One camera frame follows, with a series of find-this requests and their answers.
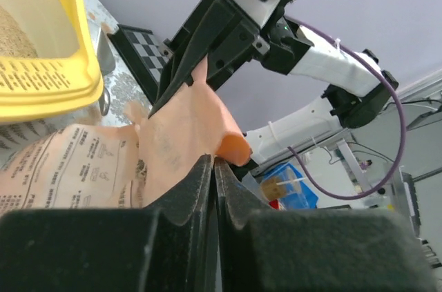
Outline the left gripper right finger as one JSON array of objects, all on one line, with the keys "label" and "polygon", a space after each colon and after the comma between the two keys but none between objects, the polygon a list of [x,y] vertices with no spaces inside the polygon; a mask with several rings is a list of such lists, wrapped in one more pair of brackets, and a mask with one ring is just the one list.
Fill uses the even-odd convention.
[{"label": "left gripper right finger", "polygon": [[214,164],[225,291],[435,291],[401,216],[383,209],[277,211]]}]

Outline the pink cat litter bag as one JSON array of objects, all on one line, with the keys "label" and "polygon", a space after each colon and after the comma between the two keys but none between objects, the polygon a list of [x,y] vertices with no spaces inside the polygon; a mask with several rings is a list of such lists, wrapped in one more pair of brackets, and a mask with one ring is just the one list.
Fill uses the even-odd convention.
[{"label": "pink cat litter bag", "polygon": [[34,208],[142,208],[173,188],[197,160],[245,165],[251,148],[206,83],[208,61],[152,115],[126,105],[122,127],[72,124],[5,156],[1,212]]}]

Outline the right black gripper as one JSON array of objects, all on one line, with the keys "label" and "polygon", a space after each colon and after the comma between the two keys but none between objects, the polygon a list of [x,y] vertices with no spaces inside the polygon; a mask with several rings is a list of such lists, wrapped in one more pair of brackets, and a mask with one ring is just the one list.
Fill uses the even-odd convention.
[{"label": "right black gripper", "polygon": [[208,81],[220,87],[243,63],[252,59],[262,28],[233,0],[200,0],[170,41],[164,42],[168,61],[162,69],[152,118],[183,84],[192,85],[191,73],[208,57]]}]

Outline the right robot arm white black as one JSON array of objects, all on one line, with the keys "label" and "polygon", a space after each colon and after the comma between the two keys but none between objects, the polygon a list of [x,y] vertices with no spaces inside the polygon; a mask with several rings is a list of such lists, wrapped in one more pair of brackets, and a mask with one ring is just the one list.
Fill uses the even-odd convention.
[{"label": "right robot arm white black", "polygon": [[284,158],[289,146],[308,149],[344,129],[370,123],[398,87],[369,51],[353,52],[323,33],[285,17],[287,0],[201,0],[167,43],[171,56],[162,70],[152,113],[163,112],[183,86],[201,81],[223,86],[252,60],[281,75],[327,83],[309,105],[272,125],[244,134],[248,171],[262,172]]}]

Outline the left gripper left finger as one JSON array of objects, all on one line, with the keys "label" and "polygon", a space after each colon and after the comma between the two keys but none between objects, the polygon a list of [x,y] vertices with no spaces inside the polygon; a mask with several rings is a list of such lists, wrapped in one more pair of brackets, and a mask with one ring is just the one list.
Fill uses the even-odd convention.
[{"label": "left gripper left finger", "polygon": [[18,210],[1,218],[2,291],[211,291],[211,158],[141,209]]}]

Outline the silver metal scoop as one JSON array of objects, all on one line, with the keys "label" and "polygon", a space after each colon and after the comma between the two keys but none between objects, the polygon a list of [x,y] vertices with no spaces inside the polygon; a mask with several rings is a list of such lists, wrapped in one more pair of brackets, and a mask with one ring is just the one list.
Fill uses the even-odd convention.
[{"label": "silver metal scoop", "polygon": [[[115,58],[107,40],[106,33],[101,26],[95,26],[96,34],[94,37],[94,49],[102,77],[112,73],[116,67]],[[111,96],[107,87],[104,86],[103,93],[98,100],[99,109],[102,116],[107,116],[111,105]]]}]

